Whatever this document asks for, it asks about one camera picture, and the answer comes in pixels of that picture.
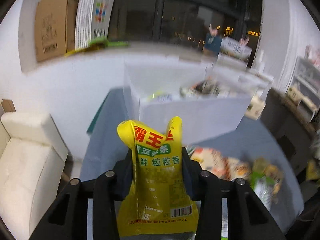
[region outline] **white armchair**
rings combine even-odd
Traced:
[[[5,113],[0,124],[0,216],[29,239],[57,195],[68,149],[49,114]]]

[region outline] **green label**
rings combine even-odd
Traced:
[[[171,148],[170,145],[166,143],[161,145],[160,148],[155,151],[148,147],[137,144],[137,153],[141,155],[148,155],[150,157],[154,157],[156,155],[171,153]]]

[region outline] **screw head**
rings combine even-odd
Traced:
[[[105,176],[106,177],[113,177],[115,175],[115,172],[114,171],[107,171],[106,173],[105,173]]]
[[[72,186],[74,186],[74,185],[77,185],[79,182],[80,182],[79,179],[72,179],[72,180],[70,181],[70,184],[71,184]]]
[[[202,177],[209,177],[210,176],[210,172],[209,171],[201,171],[200,172],[200,175],[202,176]]]
[[[245,180],[242,179],[242,178],[236,179],[236,182],[237,182],[239,185],[244,185],[244,184],[245,184]]]

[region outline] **snack package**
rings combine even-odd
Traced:
[[[222,157],[221,153],[213,148],[196,147],[191,160],[199,162],[203,170],[210,171],[219,179],[230,181],[236,178],[249,179],[251,174],[249,163],[236,158]]]
[[[251,174],[250,186],[268,211],[270,211],[273,188],[275,186],[274,180],[254,171]]]
[[[211,79],[206,79],[197,83],[191,87],[181,87],[180,95],[184,98],[187,97],[207,97],[207,96],[217,96],[220,92],[217,82]]]
[[[155,93],[153,93],[149,98],[149,101],[158,101],[158,102],[170,102],[172,101],[172,95],[165,93],[165,92],[161,92],[161,91],[157,91]]]
[[[132,150],[133,181],[122,202],[119,235],[171,234],[196,231],[198,210],[182,178],[182,120],[170,120],[166,135],[129,120],[118,135]]]
[[[277,202],[276,195],[281,188],[283,177],[283,172],[263,157],[253,162],[250,186],[268,210],[272,202]]]
[[[188,155],[191,156],[193,154],[193,152],[195,151],[196,146],[188,144],[185,146],[185,148],[186,148]]]
[[[226,158],[226,179],[234,181],[236,178],[249,179],[251,169],[249,163],[242,162],[236,158]]]
[[[306,169],[306,180],[319,180],[320,169],[314,160],[309,160]]]
[[[225,178],[226,165],[219,151],[213,148],[197,147],[192,154],[191,160],[199,162],[203,170],[210,171],[219,179]]]

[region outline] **snack pile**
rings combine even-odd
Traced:
[[[180,94],[183,97],[217,96],[219,92],[218,83],[211,79],[201,81],[192,87],[180,88]]]
[[[251,188],[269,211],[271,204],[277,201],[276,196],[284,175],[264,158],[256,159],[251,170],[249,163],[223,157],[221,152],[213,148],[188,145],[187,151],[192,160],[200,163],[203,170],[210,171],[219,179],[233,181],[236,178],[243,178],[250,181]]]
[[[241,162],[236,158],[223,157],[221,152],[213,148],[196,147],[191,160],[199,162],[203,170],[210,171],[219,179],[233,181],[236,178],[250,178],[249,163]]]

